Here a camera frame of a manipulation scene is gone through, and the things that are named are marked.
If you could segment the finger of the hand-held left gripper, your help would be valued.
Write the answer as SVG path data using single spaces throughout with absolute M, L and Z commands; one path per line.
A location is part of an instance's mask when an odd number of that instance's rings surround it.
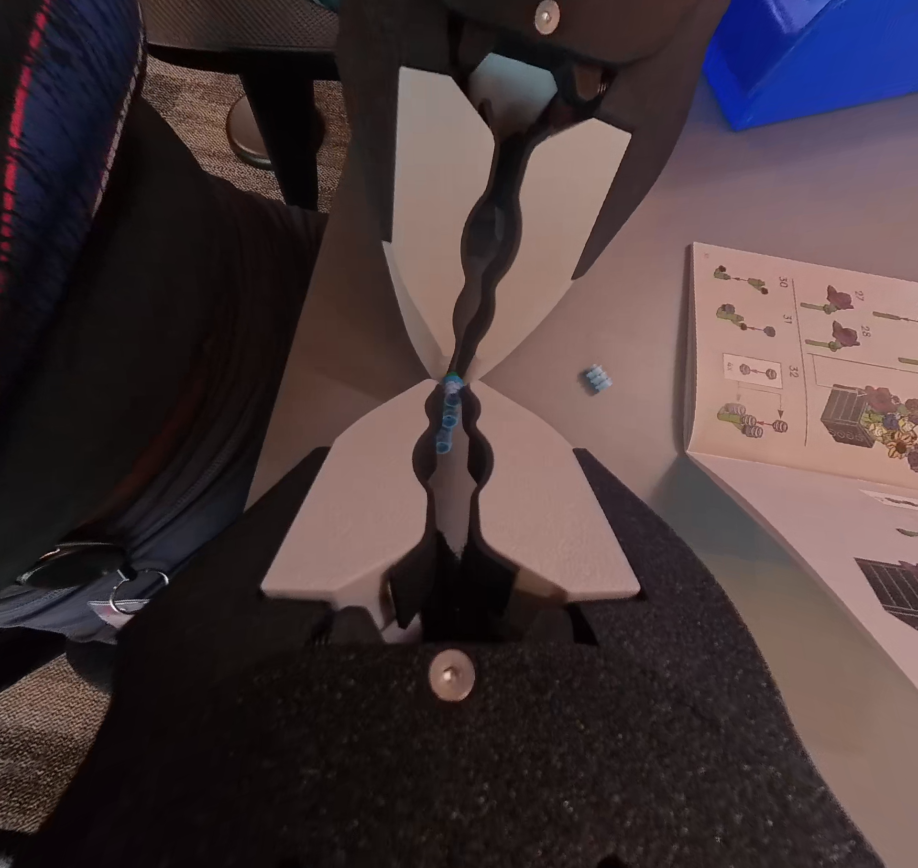
M 508 357 L 568 292 L 630 140 L 560 94 L 499 140 L 463 231 L 464 380 Z
M 494 137 L 453 78 L 398 72 L 393 218 L 384 254 L 408 337 L 430 379 L 455 349 L 462 238 L 485 192 Z

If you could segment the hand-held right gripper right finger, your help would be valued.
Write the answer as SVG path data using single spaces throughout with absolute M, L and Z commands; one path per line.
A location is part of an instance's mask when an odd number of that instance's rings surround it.
M 641 587 L 574 448 L 481 381 L 462 397 L 469 497 L 460 635 L 518 640 L 541 614 Z

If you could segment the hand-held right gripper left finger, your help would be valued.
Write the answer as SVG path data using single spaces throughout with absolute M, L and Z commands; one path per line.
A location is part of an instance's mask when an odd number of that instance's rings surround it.
M 436 386 L 417 383 L 338 435 L 262 579 L 265 596 L 364 608 L 388 637 L 415 630 L 423 602 L 393 570 L 434 536 L 413 458 Z

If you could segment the large blue plastic bin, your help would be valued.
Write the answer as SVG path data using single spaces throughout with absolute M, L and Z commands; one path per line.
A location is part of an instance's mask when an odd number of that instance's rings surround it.
M 703 71 L 735 131 L 912 94 L 917 0 L 731 0 Z

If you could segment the lego instruction booklet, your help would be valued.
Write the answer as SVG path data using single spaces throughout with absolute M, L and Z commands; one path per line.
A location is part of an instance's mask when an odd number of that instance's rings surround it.
M 917 681 L 915 281 L 695 242 L 685 448 Z

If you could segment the black seat chair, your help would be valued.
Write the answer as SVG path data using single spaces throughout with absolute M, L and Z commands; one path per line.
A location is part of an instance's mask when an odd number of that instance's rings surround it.
M 338 17 L 311 0 L 142 0 L 152 56 L 239 78 L 225 131 L 243 163 L 274 174 L 292 206 L 318 209 L 325 123 L 316 82 L 338 82 Z

